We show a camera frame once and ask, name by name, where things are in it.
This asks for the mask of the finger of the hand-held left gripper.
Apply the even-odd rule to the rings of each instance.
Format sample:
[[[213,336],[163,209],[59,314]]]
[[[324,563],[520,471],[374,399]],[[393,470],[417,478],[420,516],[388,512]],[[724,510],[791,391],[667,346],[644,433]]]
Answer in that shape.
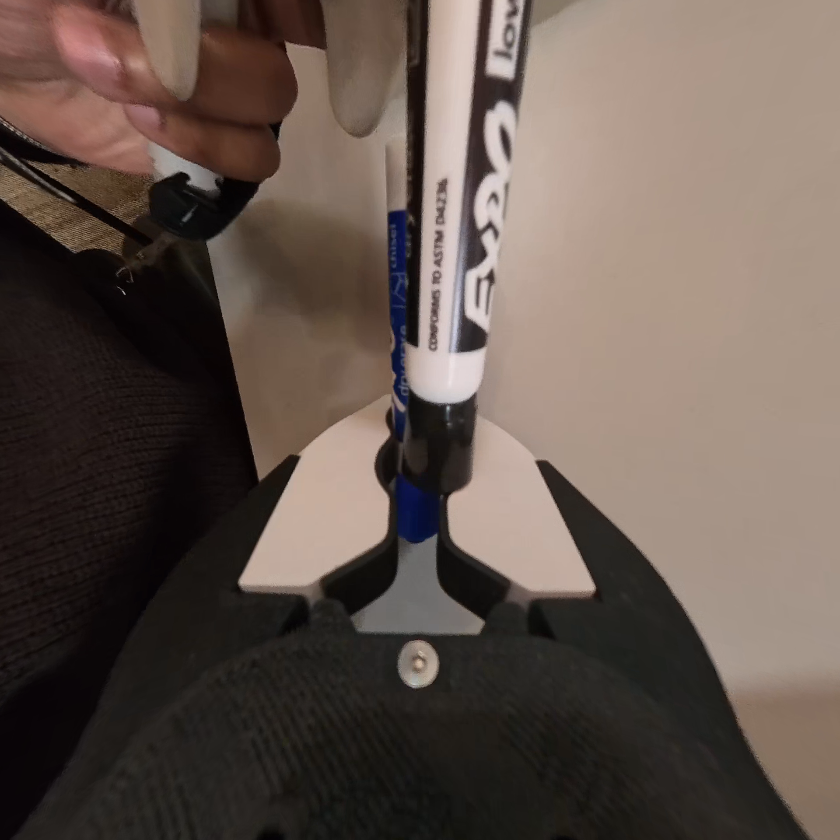
[[[403,69],[407,1],[326,1],[325,55],[332,114],[350,137],[379,126]]]

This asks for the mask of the grey desk with wooden edge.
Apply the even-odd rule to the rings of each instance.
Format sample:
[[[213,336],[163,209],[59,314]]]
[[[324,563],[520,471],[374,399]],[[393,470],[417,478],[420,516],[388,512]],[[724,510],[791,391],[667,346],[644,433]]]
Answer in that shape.
[[[633,540],[838,838],[838,2],[536,25],[483,417]]]

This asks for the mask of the blue dry erase marker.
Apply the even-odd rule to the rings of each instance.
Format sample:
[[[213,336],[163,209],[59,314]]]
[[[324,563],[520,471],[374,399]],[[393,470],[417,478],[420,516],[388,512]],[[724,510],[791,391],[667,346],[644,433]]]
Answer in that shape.
[[[406,377],[407,256],[406,140],[396,135],[385,145],[388,307],[391,329],[392,391],[390,420],[397,454],[402,453],[409,388]],[[397,533],[422,543],[438,533],[438,498],[417,489],[402,474],[395,478]]]

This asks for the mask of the person's left hand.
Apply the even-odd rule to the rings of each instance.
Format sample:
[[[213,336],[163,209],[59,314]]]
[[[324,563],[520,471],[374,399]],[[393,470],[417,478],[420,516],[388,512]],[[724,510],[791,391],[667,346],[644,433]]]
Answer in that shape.
[[[139,30],[106,2],[1,4],[2,119],[81,163],[149,175],[149,144],[260,183],[278,169],[270,125],[298,96],[286,45],[323,49],[320,2],[242,2],[239,28],[203,33],[191,98],[155,76]]]

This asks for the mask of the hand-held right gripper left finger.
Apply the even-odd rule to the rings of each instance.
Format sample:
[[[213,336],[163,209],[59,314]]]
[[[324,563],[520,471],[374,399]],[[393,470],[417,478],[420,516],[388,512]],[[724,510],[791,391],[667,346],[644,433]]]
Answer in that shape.
[[[391,442],[390,404],[364,406],[300,452],[239,576],[240,590],[317,601],[331,575],[385,545],[392,496],[376,464]]]

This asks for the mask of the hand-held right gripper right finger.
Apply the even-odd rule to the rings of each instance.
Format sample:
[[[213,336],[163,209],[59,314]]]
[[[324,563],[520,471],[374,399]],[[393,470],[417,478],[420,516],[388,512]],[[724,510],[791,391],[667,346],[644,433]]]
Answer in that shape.
[[[438,582],[487,618],[501,603],[525,610],[552,599],[591,599],[595,583],[529,450],[478,417],[472,477],[442,499]]]

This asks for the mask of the black dry erase marker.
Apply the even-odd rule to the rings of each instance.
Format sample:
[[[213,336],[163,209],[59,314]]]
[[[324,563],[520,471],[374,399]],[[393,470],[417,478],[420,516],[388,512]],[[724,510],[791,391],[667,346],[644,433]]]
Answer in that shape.
[[[439,497],[465,488],[473,471],[532,6],[407,7],[409,395],[400,472]]]

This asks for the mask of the person's black clothing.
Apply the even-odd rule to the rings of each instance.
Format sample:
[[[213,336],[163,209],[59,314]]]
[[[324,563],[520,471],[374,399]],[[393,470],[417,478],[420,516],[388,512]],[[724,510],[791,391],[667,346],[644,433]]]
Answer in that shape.
[[[119,639],[256,485],[241,412],[163,312],[1,222],[2,711]]]

